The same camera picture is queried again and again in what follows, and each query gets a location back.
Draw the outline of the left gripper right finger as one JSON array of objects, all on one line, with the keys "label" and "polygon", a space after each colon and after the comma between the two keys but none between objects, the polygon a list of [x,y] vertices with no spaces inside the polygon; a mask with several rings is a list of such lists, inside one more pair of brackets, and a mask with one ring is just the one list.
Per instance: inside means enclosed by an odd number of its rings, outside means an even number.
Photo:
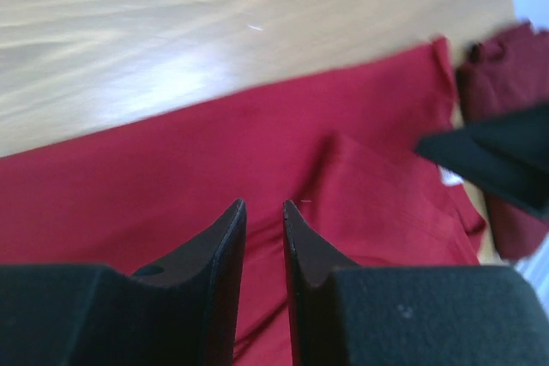
[{"label": "left gripper right finger", "polygon": [[548,318],[512,267],[362,267],[283,205],[296,365],[545,365]]}]

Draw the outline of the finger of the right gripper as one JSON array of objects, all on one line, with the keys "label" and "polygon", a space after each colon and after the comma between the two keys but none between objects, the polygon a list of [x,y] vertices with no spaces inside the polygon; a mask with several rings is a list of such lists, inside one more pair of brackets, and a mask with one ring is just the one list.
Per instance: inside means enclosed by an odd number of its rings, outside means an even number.
[{"label": "finger of the right gripper", "polygon": [[548,104],[426,135],[415,152],[539,220],[548,219]]}]

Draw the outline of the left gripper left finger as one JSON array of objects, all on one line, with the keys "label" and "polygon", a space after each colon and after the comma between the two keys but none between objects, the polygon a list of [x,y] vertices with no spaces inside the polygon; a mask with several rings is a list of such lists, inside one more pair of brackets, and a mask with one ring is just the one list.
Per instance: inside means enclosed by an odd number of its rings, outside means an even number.
[{"label": "left gripper left finger", "polygon": [[1,268],[4,365],[229,365],[246,209],[130,276],[84,264]]}]

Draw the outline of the red t-shirt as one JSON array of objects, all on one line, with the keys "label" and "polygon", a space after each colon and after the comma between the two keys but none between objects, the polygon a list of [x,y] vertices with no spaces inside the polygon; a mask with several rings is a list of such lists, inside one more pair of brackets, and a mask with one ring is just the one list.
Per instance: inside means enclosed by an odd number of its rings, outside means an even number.
[{"label": "red t-shirt", "polygon": [[457,101],[438,38],[1,161],[1,260],[131,273],[248,212],[234,360],[292,361],[282,204],[364,266],[475,265],[486,223],[414,148]]}]

